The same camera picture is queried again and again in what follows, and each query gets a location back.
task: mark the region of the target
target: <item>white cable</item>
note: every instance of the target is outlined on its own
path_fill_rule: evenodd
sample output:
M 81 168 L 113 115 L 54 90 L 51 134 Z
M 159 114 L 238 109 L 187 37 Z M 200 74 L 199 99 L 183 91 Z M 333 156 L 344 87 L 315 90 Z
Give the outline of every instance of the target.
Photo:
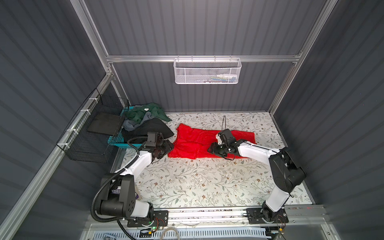
M 167 231 L 170 231 L 170 230 L 173 230 L 176 232 L 176 235 L 177 235 L 177 240 L 180 240 L 180 234 L 179 232 L 174 228 L 174 227 L 168 227 L 167 229 L 164 230 L 164 232 L 161 234 L 161 237 L 160 237 L 160 240 L 163 240 L 165 234 Z

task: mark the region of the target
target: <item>red towel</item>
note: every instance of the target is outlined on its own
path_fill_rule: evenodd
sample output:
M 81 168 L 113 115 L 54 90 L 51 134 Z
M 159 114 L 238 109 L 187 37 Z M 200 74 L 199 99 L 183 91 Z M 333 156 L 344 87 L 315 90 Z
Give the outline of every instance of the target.
M 209 146 L 211 146 L 213 142 L 217 142 L 216 134 L 219 132 L 219 130 L 191 128 L 181 123 L 177 128 L 176 141 L 173 143 L 175 148 L 168 154 L 168 157 L 183 157 L 189 159 L 196 159 L 198 157 L 220 158 L 207 152 Z M 251 143 L 256 143 L 255 134 L 253 132 L 236 130 L 231 132 L 236 140 L 245 139 Z M 228 158 L 233 158 L 233 154 L 228 154 Z

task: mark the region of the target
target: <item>corrugated wall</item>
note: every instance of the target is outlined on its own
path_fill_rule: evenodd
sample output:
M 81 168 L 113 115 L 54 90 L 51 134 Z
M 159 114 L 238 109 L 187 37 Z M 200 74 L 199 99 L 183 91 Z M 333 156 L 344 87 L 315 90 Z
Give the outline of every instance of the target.
M 238 84 L 175 83 L 172 63 L 114 63 L 132 105 L 165 111 L 267 110 L 292 63 L 243 63 Z
M 0 36 L 0 222 L 3 222 L 105 71 L 68 1 L 0 1 Z M 68 234 L 75 228 L 73 224 L 72 228 L 63 227 L 60 221 L 63 216 L 57 215 L 61 213 L 58 209 L 74 213 L 73 209 L 78 208 L 62 196 L 67 194 L 73 201 L 78 198 L 84 202 L 81 195 L 88 197 L 88 182 L 92 186 L 98 183 L 95 175 L 106 167 L 92 169 L 89 165 L 64 160 L 56 177 L 49 182 L 49 189 L 44 190 L 41 197 L 44 200 L 39 199 L 27 217 L 28 220 L 36 216 L 33 231 L 37 233 L 20 238 L 48 239 L 43 229 L 48 222 L 58 235 L 63 229 Z M 74 180 L 71 171 L 84 176 L 84 180 Z
M 275 114 L 344 239 L 384 227 L 383 12 L 384 1 L 339 0 Z
M 292 55 L 324 0 L 87 0 L 109 55 Z M 291 63 L 243 63 L 235 85 L 177 85 L 172 64 L 115 63 L 132 104 L 268 110 Z

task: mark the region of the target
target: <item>black wire mesh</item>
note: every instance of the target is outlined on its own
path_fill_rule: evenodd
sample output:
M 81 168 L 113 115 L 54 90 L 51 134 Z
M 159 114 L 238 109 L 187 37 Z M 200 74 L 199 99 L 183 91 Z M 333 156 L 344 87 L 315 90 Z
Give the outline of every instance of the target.
M 81 110 L 85 113 L 74 130 L 69 130 L 68 140 L 57 145 L 71 160 L 100 163 L 113 161 L 119 148 L 108 144 L 109 136 L 87 132 L 87 129 L 99 113 L 120 115 L 123 109 L 122 103 L 125 106 L 129 105 L 127 99 L 99 95 L 88 110 Z M 114 137 L 117 136 L 119 130 L 120 128 L 117 127 Z

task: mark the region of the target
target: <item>black garment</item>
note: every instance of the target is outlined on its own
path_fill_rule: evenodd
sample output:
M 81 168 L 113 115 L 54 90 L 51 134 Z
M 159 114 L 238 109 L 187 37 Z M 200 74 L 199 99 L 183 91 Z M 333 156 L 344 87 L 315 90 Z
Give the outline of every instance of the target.
M 147 136 L 148 132 L 161 132 L 163 134 L 164 139 L 172 137 L 174 133 L 169 129 L 169 127 L 160 119 L 152 118 L 145 121 L 139 127 L 134 129 L 133 131 L 127 131 L 124 128 L 121 130 L 121 134 L 124 138 L 124 142 L 128 142 L 129 139 L 134 137 Z M 137 139 L 133 140 L 131 143 L 143 143 L 146 139 Z

